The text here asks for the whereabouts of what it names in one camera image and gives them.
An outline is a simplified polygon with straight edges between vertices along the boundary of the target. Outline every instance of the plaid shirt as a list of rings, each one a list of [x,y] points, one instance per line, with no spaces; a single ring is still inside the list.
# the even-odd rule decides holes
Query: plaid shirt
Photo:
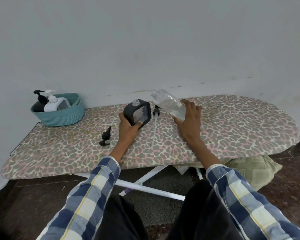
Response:
[[[71,190],[64,207],[37,240],[94,239],[119,174],[117,161],[104,157],[90,177]],[[206,176],[244,239],[300,240],[300,229],[253,190],[236,170],[215,164],[207,170]]]

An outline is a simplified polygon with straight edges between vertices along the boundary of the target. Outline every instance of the black square soap dispenser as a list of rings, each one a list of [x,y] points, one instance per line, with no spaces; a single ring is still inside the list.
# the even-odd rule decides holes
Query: black square soap dispenser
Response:
[[[142,122],[141,127],[143,127],[151,119],[150,104],[142,99],[134,99],[132,103],[124,107],[123,115],[130,125],[134,126],[136,123]]]

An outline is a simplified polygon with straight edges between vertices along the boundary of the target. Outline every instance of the white metal frame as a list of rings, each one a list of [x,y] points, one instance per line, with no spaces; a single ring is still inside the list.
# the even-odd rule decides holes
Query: white metal frame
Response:
[[[185,196],[183,196],[183,195],[179,195],[179,194],[176,194],[176,193],[170,193],[170,192],[167,192],[167,191],[163,191],[163,190],[159,190],[159,189],[155,189],[155,188],[150,188],[150,187],[146,187],[146,186],[142,185],[145,181],[152,178],[154,175],[156,175],[157,173],[159,173],[162,169],[164,169],[166,167],[167,167],[167,165],[157,166],[154,169],[152,169],[150,172],[148,172],[147,174],[145,174],[144,176],[139,178],[134,183],[118,179],[116,181],[115,185],[126,188],[119,195],[124,196],[127,193],[129,193],[131,190],[139,190],[139,191],[143,191],[143,192],[154,194],[154,195],[159,195],[159,196],[164,196],[164,197],[184,201]],[[202,174],[201,174],[201,171],[200,171],[199,168],[196,168],[196,172],[198,174],[199,179],[202,179],[203,177],[202,177]],[[75,175],[86,177],[86,178],[90,177],[90,173],[75,173]]]

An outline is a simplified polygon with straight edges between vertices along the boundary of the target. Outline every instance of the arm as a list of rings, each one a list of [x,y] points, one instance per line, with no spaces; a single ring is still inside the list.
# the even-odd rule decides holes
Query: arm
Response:
[[[185,120],[174,118],[180,133],[204,166],[206,177],[246,240],[300,240],[300,229],[256,192],[242,175],[209,151],[200,139],[201,108],[187,100]]]
[[[122,113],[119,141],[109,156],[101,159],[90,177],[74,187],[64,207],[44,228],[37,240],[92,240],[101,223],[107,199],[119,174],[119,162],[136,138],[141,124],[131,126]]]

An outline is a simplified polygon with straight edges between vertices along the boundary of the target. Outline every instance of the white pump head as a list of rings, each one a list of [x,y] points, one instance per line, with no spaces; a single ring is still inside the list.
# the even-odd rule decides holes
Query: white pump head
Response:
[[[48,95],[49,95],[48,100],[50,103],[55,103],[56,101],[58,101],[57,97],[51,94],[52,92],[56,92],[55,90],[48,89],[48,90],[45,90],[44,92],[48,93]]]

